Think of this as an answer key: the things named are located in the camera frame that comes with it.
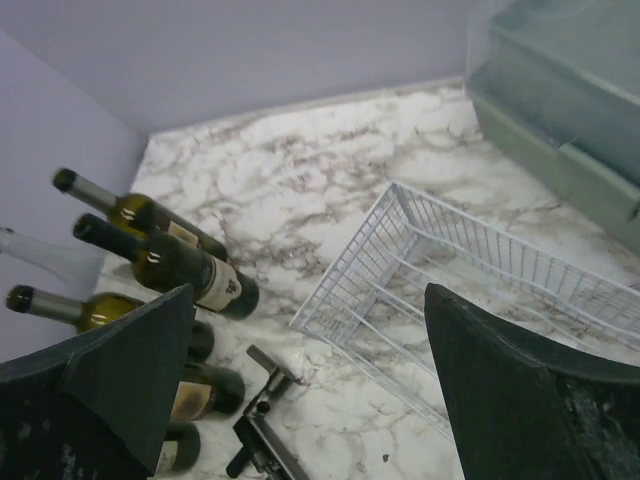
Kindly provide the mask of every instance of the metal handle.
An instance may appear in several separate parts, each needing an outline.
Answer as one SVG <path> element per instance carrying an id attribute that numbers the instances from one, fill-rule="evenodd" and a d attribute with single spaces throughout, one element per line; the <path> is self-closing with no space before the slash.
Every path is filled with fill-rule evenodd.
<path id="1" fill-rule="evenodd" d="M 251 452 L 247 447 L 242 447 L 233 460 L 227 465 L 227 475 L 229 478 L 238 478 L 242 471 L 251 461 Z"/>
<path id="2" fill-rule="evenodd" d="M 264 353 L 255 345 L 251 345 L 249 348 L 247 348 L 247 355 L 258 362 L 258 365 L 264 368 L 269 373 L 269 375 L 273 375 L 280 368 L 280 366 L 276 362 L 271 360 L 271 358 L 269 358 L 266 353 Z"/>
<path id="3" fill-rule="evenodd" d="M 267 468 L 267 474 L 267 480 L 291 480 L 282 470 L 274 470 L 271 467 Z"/>
<path id="4" fill-rule="evenodd" d="M 249 422 L 269 449 L 273 460 L 279 465 L 280 471 L 278 473 L 281 477 L 292 480 L 309 480 L 302 467 L 298 465 L 298 462 L 263 418 L 250 418 Z"/>

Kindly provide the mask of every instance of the wire basket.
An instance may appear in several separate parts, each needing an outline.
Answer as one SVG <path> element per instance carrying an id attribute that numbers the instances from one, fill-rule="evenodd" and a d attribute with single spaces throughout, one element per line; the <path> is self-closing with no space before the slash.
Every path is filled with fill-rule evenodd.
<path id="1" fill-rule="evenodd" d="M 589 353 L 640 362 L 640 293 L 393 183 L 291 325 L 320 338 L 453 439 L 424 321 L 435 282 Z"/>

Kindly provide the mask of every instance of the corkscrew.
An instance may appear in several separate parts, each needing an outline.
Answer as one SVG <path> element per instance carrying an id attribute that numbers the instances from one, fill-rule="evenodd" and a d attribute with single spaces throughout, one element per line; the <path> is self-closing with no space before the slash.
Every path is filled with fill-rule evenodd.
<path id="1" fill-rule="evenodd" d="M 309 480 L 265 421 L 273 403 L 284 395 L 296 377 L 255 345 L 247 349 L 247 354 L 267 371 L 269 379 L 233 426 L 242 448 L 227 466 L 227 475 L 237 478 L 251 462 L 259 473 L 267 474 L 268 480 Z"/>

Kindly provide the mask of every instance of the marble pattern countertop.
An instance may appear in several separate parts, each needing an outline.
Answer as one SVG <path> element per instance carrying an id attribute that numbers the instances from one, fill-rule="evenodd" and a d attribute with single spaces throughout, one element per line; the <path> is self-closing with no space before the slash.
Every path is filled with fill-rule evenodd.
<path id="1" fill-rule="evenodd" d="M 198 311 L 216 333 L 213 364 L 240 371 L 247 399 L 266 373 L 255 343 L 304 379 L 270 423 L 311 479 L 463 478 L 455 447 L 321 342 L 289 328 L 388 179 L 402 181 L 569 262 L 627 285 L 640 261 L 483 139 L 459 82 L 249 114 L 149 142 L 132 189 L 221 239 L 261 302 L 234 322 Z M 109 257 L 105 272 L 122 274 Z M 99 289 L 151 299 L 131 279 Z M 185 479 L 223 479 L 240 447 L 235 419 L 198 422 L 201 458 Z M 250 469 L 246 478 L 259 478 Z"/>

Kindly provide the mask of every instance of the black metal tool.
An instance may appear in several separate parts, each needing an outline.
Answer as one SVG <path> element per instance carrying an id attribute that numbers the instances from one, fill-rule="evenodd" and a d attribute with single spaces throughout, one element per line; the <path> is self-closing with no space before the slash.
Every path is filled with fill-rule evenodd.
<path id="1" fill-rule="evenodd" d="M 441 285 L 425 320 L 467 480 L 637 480 L 640 368 L 557 343 Z"/>
<path id="2" fill-rule="evenodd" d="M 259 473 L 267 474 L 268 480 L 309 480 L 265 421 L 273 403 L 284 395 L 296 377 L 255 345 L 247 349 L 247 354 L 269 373 L 269 379 L 233 426 L 242 448 L 227 466 L 227 475 L 237 478 L 251 462 Z"/>

